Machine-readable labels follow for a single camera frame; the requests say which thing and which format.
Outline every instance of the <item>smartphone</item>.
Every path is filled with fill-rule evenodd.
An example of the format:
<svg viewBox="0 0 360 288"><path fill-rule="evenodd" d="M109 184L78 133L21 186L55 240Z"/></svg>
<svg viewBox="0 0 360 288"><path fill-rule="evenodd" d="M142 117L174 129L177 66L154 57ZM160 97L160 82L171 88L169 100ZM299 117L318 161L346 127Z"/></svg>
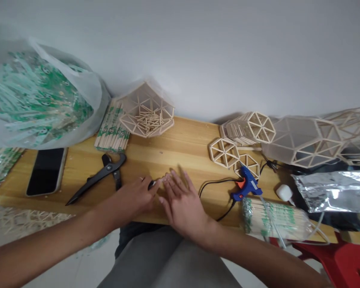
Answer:
<svg viewBox="0 0 360 288"><path fill-rule="evenodd" d="M28 183L27 196L52 194L60 188L68 148L40 150Z"/></svg>

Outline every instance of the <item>geodesic stick structure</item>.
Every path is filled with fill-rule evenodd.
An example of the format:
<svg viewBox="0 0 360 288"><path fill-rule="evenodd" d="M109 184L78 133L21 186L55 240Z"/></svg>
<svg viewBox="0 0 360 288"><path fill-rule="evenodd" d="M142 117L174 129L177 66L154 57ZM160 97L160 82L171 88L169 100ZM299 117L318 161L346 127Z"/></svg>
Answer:
<svg viewBox="0 0 360 288"><path fill-rule="evenodd" d="M222 138L216 139L209 145L209 152L213 162L228 169L240 158L236 144Z"/></svg>
<svg viewBox="0 0 360 288"><path fill-rule="evenodd" d="M253 177L256 180L259 180L260 165L258 164L258 162L256 162L256 160L254 160L254 158L252 158L249 154L240 155L240 161L250 170ZM235 163L234 171L237 176L242 177L242 175L240 174L240 168L242 167L240 161Z"/></svg>
<svg viewBox="0 0 360 288"><path fill-rule="evenodd" d="M174 123L175 108L147 82L123 98L125 114L120 122L131 133L144 138L163 134Z"/></svg>
<svg viewBox="0 0 360 288"><path fill-rule="evenodd" d="M271 143L276 131L269 117L259 112L248 112L221 125L220 135L235 143L253 145Z"/></svg>
<svg viewBox="0 0 360 288"><path fill-rule="evenodd" d="M327 120L286 116L274 123L272 143L262 144L263 154L286 164L311 168L335 159L344 142L336 125Z"/></svg>
<svg viewBox="0 0 360 288"><path fill-rule="evenodd" d="M324 118L336 124L345 141L338 157L348 165L360 165L360 108L331 113Z"/></svg>

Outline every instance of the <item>floor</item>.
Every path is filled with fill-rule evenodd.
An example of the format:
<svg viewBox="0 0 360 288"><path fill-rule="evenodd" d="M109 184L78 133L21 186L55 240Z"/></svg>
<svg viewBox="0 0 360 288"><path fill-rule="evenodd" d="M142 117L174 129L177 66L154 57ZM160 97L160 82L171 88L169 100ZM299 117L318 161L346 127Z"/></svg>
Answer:
<svg viewBox="0 0 360 288"><path fill-rule="evenodd" d="M119 230L110 235L109 240L97 250L89 251L88 248L80 251L60 262L38 278L28 283L25 288L95 288L108 274L114 264L114 252L118 245ZM11 235L0 233L0 246L14 240ZM300 252L292 247L288 251L295 256ZM223 259L229 270L243 287L266 287L256 276L240 266ZM315 260L307 263L319 271L322 265Z"/></svg>

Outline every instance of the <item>blue glue gun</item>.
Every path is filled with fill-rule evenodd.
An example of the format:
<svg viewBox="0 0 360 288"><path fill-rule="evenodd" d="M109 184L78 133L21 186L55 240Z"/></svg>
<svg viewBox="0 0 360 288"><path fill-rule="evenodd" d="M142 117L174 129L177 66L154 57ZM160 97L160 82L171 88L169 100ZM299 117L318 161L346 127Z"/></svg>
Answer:
<svg viewBox="0 0 360 288"><path fill-rule="evenodd" d="M250 192L252 192L254 195L263 194L262 190L257 187L256 179L253 177L252 173L246 166L243 165L240 168L240 174L242 175L244 181L236 182L240 187L240 191L231 193L231 198L233 200L236 202L241 201Z"/></svg>

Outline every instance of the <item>black phone screen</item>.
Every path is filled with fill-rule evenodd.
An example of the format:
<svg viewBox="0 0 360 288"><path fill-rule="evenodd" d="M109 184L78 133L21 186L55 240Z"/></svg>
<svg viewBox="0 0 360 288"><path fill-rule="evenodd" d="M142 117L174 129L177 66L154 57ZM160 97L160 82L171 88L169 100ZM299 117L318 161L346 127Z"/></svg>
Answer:
<svg viewBox="0 0 360 288"><path fill-rule="evenodd" d="M56 190L63 161L64 148L40 150L29 180L27 195L36 196Z"/></svg>

